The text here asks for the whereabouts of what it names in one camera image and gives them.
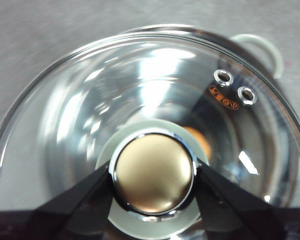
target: pot handle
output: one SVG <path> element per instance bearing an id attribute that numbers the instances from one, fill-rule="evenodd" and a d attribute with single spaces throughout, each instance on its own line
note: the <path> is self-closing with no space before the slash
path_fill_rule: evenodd
<path id="1" fill-rule="evenodd" d="M 254 34 L 238 34 L 230 37 L 230 40 L 240 43 L 250 43 L 264 50 L 269 54 L 273 61 L 274 68 L 272 70 L 273 78 L 278 80 L 281 78 L 284 71 L 284 60 L 278 48 L 267 39 Z"/>

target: pot lid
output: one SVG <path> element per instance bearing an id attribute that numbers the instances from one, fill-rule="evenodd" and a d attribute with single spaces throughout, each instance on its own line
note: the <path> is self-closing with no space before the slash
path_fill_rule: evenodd
<path id="1" fill-rule="evenodd" d="M 149 31 L 77 49 L 22 93 L 0 130 L 0 210 L 40 206 L 148 127 L 178 132 L 227 179 L 274 206 L 289 206 L 300 125 L 271 79 L 211 41 Z M 196 208 L 190 204 L 162 227 L 112 203 L 110 231 L 168 238 L 200 220 Z"/>

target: lid knob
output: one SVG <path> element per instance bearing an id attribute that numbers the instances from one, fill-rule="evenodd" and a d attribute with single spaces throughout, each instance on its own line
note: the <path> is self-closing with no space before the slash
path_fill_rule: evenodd
<path id="1" fill-rule="evenodd" d="M 115 184 L 138 212 L 158 215 L 179 207 L 193 179 L 191 157 L 167 135 L 152 133 L 130 141 L 118 156 Z"/>

